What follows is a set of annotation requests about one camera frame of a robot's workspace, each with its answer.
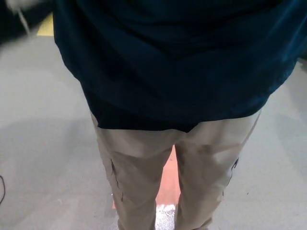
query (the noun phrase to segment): person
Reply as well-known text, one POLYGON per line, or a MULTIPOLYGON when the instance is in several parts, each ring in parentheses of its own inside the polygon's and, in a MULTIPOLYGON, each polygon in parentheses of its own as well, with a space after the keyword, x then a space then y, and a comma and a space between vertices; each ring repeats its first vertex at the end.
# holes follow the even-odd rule
POLYGON ((307 45, 307 1, 54 0, 52 10, 119 229, 154 230, 173 146, 175 229, 207 229, 262 107, 307 45))

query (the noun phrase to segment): cable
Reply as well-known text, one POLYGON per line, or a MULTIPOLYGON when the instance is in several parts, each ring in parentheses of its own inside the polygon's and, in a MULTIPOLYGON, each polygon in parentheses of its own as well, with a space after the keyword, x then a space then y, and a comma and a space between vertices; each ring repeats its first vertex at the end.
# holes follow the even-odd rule
POLYGON ((4 190, 4 192, 3 192, 3 197, 2 197, 2 199, 1 199, 1 201, 0 201, 0 205, 2 204, 2 202, 3 202, 3 200, 4 200, 4 198, 5 198, 5 183, 4 183, 4 179, 3 179, 3 177, 0 175, 0 179, 2 180, 2 184, 3 184, 3 190, 4 190))

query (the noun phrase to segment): khaki pants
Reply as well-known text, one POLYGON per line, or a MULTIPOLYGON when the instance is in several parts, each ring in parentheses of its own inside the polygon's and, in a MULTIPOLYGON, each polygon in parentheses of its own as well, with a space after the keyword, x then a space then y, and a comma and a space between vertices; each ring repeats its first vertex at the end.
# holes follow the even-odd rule
POLYGON ((189 133, 100 129, 93 117, 119 229, 155 229, 155 199, 173 146, 181 190, 175 230, 207 229, 259 115, 203 122, 189 133))

